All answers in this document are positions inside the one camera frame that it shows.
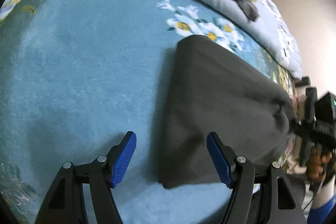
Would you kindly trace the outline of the person's right hand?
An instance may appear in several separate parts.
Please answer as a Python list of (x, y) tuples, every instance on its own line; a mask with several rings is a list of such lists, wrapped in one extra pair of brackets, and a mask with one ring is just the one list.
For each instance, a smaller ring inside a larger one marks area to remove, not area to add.
[(325, 155), (319, 156), (317, 148), (311, 148), (309, 160), (306, 163), (306, 175), (310, 182), (322, 180), (323, 165), (331, 161), (332, 154), (328, 152)]

